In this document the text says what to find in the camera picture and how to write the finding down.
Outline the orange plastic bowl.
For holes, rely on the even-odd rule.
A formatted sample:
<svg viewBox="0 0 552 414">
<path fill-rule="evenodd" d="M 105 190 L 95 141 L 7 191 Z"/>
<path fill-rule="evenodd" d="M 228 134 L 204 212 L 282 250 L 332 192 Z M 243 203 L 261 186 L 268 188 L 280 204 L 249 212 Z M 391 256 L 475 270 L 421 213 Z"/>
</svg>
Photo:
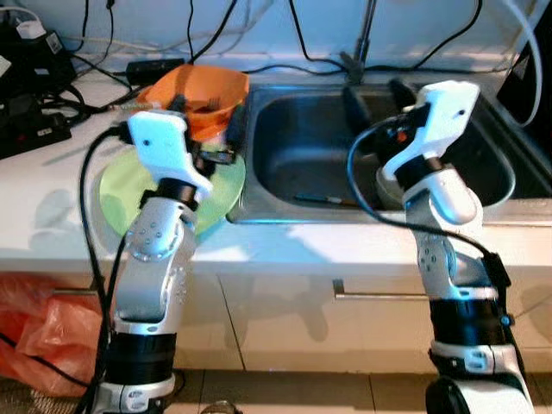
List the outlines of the orange plastic bowl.
<svg viewBox="0 0 552 414">
<path fill-rule="evenodd" d="M 220 66 L 183 64 L 146 88 L 137 100 L 142 104 L 158 104 L 165 110 L 177 93 L 188 100 L 217 102 L 218 110 L 213 113 L 185 114 L 194 141 L 209 142 L 224 133 L 234 108 L 248 97 L 250 85 L 251 78 L 245 72 Z"/>
</svg>

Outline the slim metal fork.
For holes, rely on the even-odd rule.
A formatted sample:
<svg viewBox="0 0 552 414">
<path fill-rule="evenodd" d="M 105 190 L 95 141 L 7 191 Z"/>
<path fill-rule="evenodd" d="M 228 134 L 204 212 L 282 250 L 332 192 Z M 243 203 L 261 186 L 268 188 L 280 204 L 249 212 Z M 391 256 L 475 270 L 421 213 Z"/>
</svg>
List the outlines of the slim metal fork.
<svg viewBox="0 0 552 414">
<path fill-rule="evenodd" d="M 337 198 L 332 196 L 311 196 L 311 194 L 296 194 L 295 200 L 310 202 L 311 204 L 330 204 L 347 206 L 347 208 L 359 208 L 358 202 L 348 200 L 347 198 Z"/>
</svg>

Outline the metal sink faucet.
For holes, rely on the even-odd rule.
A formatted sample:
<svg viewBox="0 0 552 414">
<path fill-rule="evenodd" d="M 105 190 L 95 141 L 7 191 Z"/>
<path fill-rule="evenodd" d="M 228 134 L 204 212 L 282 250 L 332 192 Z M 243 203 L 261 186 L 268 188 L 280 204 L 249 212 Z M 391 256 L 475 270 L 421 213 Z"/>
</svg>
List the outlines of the metal sink faucet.
<svg viewBox="0 0 552 414">
<path fill-rule="evenodd" d="M 364 15 L 361 19 L 361 28 L 354 41 L 354 47 L 350 52 L 341 51 L 339 58 L 342 59 L 344 68 L 344 82 L 347 85 L 360 85 L 364 76 L 364 64 L 366 64 L 371 44 L 371 31 L 376 10 L 376 3 L 379 0 L 366 0 Z"/>
</svg>

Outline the small black power adapter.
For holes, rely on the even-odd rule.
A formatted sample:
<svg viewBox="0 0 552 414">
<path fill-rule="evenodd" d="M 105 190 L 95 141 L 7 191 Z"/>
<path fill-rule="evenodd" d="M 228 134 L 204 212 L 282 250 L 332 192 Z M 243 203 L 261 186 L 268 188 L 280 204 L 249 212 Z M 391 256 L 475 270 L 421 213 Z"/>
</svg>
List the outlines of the small black power adapter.
<svg viewBox="0 0 552 414">
<path fill-rule="evenodd" d="M 183 59 L 162 59 L 162 60 L 133 60 L 129 62 L 123 74 L 130 84 L 151 85 L 157 83 L 172 70 L 181 67 L 185 63 Z"/>
</svg>

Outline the stainless steel sink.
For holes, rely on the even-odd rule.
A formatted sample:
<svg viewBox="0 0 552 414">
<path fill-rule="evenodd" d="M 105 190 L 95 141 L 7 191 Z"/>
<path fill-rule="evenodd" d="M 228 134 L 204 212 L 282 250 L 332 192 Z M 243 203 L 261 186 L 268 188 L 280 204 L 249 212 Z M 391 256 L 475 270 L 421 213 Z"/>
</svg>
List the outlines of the stainless steel sink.
<svg viewBox="0 0 552 414">
<path fill-rule="evenodd" d="M 311 204 L 296 194 L 354 201 L 346 157 L 354 133 L 340 85 L 260 84 L 245 105 L 246 181 L 233 223 L 369 224 L 360 208 Z M 484 205 L 488 226 L 552 223 L 551 155 L 492 96 L 481 93 L 464 135 L 444 155 Z"/>
</svg>

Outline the light green plate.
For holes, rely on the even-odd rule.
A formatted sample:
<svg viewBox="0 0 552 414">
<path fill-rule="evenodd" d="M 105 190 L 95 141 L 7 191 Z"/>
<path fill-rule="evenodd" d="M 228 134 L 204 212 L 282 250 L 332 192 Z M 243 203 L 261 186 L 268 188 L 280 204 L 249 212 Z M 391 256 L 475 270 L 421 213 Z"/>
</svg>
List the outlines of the light green plate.
<svg viewBox="0 0 552 414">
<path fill-rule="evenodd" d="M 242 194 L 245 178 L 243 160 L 217 167 L 210 178 L 214 191 L 198 206 L 198 236 L 204 237 L 229 214 Z M 123 151 L 103 170 L 97 188 L 99 208 L 106 223 L 117 235 L 129 229 L 139 214 L 142 194 L 154 188 L 150 173 L 138 161 L 134 149 Z"/>
</svg>

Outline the black charger box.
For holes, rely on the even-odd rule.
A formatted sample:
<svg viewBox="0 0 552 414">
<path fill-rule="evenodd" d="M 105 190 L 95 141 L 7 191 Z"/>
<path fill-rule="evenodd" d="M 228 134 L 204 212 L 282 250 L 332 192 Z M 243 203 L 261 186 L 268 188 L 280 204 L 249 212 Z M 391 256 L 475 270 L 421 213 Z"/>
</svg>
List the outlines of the black charger box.
<svg viewBox="0 0 552 414">
<path fill-rule="evenodd" d="M 77 77 L 58 32 L 28 40 L 12 25 L 0 24 L 0 108 L 15 97 L 60 93 Z"/>
</svg>

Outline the black power strip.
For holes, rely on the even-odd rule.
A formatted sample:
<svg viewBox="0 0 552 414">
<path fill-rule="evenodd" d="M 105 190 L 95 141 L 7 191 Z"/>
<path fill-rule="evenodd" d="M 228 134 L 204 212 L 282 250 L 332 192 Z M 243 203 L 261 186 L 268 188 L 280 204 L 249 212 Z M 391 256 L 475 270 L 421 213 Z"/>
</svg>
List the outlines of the black power strip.
<svg viewBox="0 0 552 414">
<path fill-rule="evenodd" d="M 60 113 L 0 116 L 0 160 L 71 137 L 70 126 Z"/>
</svg>

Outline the white plug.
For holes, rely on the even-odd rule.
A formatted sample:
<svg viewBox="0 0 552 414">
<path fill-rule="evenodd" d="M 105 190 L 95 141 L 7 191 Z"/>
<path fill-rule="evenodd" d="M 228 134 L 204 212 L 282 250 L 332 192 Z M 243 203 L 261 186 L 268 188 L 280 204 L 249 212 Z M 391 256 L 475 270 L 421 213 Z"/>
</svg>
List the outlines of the white plug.
<svg viewBox="0 0 552 414">
<path fill-rule="evenodd" d="M 35 40 L 46 35 L 47 31 L 39 20 L 28 20 L 16 24 L 17 34 L 23 40 Z"/>
</svg>

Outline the white sink base cabinet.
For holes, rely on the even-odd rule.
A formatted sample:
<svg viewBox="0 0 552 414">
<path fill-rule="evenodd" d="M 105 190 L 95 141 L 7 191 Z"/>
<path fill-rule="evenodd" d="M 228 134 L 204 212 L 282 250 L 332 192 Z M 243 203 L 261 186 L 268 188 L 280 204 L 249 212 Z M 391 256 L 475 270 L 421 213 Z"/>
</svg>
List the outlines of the white sink base cabinet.
<svg viewBox="0 0 552 414">
<path fill-rule="evenodd" d="M 552 228 L 490 226 L 509 312 L 530 369 L 548 370 Z M 88 273 L 79 229 L 0 229 L 0 272 Z M 430 373 L 429 301 L 334 300 L 351 292 L 423 293 L 414 237 L 382 225 L 229 225 L 193 259 L 178 367 Z"/>
</svg>

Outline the orange plastic bag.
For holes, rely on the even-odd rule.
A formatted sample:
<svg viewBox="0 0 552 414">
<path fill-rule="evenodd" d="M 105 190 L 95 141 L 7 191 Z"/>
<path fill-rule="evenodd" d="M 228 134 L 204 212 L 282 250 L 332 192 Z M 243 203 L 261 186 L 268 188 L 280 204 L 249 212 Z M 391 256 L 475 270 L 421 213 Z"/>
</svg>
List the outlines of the orange plastic bag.
<svg viewBox="0 0 552 414">
<path fill-rule="evenodd" d="M 96 296 L 56 288 L 31 273 L 0 273 L 0 378 L 79 397 L 93 375 L 102 312 Z"/>
</svg>

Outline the grey robot foot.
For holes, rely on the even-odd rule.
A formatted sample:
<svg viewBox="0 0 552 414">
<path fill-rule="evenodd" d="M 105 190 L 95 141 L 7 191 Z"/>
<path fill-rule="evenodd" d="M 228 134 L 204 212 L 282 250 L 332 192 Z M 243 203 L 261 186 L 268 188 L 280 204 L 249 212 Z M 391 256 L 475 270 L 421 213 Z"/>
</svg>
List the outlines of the grey robot foot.
<svg viewBox="0 0 552 414">
<path fill-rule="evenodd" d="M 225 399 L 206 405 L 198 414 L 243 414 L 243 411 Z"/>
</svg>

